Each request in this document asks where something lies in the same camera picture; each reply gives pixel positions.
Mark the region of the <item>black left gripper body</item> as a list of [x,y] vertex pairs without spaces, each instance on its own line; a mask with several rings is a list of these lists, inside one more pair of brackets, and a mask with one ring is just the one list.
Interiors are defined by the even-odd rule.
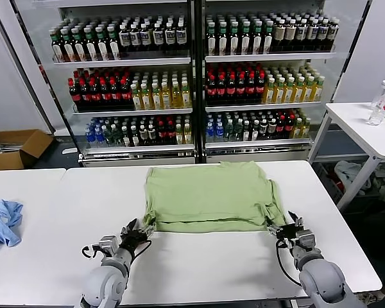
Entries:
[[139,245],[146,243],[148,235],[142,230],[131,230],[121,234],[120,248],[125,250],[135,250]]

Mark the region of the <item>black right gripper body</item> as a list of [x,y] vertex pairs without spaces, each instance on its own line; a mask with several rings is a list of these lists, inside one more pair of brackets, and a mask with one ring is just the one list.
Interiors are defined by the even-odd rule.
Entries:
[[304,230],[303,225],[296,225],[296,224],[283,225],[281,227],[278,227],[275,236],[277,239],[296,239],[297,238],[296,233],[303,230]]

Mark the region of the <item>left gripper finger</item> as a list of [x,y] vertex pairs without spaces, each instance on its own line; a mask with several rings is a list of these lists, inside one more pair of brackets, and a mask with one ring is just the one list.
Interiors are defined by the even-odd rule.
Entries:
[[133,230],[137,230],[138,228],[138,219],[137,218],[134,218],[133,220],[131,220],[125,227],[123,227],[121,229],[121,234],[120,236],[125,236],[126,234],[129,234],[130,232],[132,232]]
[[151,236],[156,230],[155,218],[144,218],[141,222],[141,232],[146,236]]

